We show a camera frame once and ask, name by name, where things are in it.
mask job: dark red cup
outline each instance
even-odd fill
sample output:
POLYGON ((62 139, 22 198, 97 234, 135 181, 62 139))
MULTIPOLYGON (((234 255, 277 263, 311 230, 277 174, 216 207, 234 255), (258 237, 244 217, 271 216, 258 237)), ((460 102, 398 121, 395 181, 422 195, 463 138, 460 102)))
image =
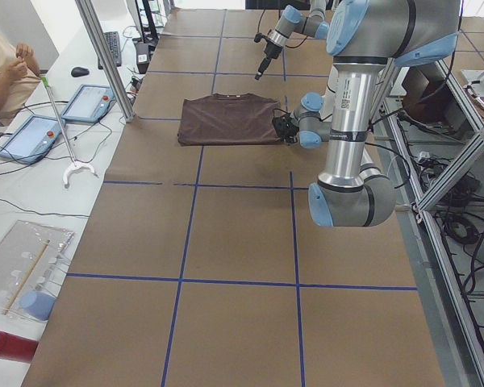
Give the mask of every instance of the dark red cup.
POLYGON ((0 331, 0 359, 31 363, 38 342, 0 331))

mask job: white robot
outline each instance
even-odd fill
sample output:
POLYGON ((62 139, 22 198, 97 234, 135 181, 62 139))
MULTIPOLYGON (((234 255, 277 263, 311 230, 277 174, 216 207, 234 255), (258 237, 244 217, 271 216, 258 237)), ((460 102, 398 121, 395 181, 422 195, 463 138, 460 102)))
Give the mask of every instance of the white robot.
POLYGON ((277 26, 263 38, 266 57, 255 78, 279 56, 293 31, 320 39, 326 35, 337 73, 335 98, 329 90, 324 98, 309 93, 290 115, 302 147, 317 148, 329 140, 324 170, 309 187, 311 217, 322 227, 375 226, 389 218, 395 204, 389 178, 364 149, 378 75, 390 58, 397 67, 411 67, 451 55, 461 2, 342 0, 329 28, 324 11, 319 12, 327 4, 311 1, 308 17, 292 6, 283 11, 277 26), (321 112, 329 111, 331 127, 321 122, 321 112))

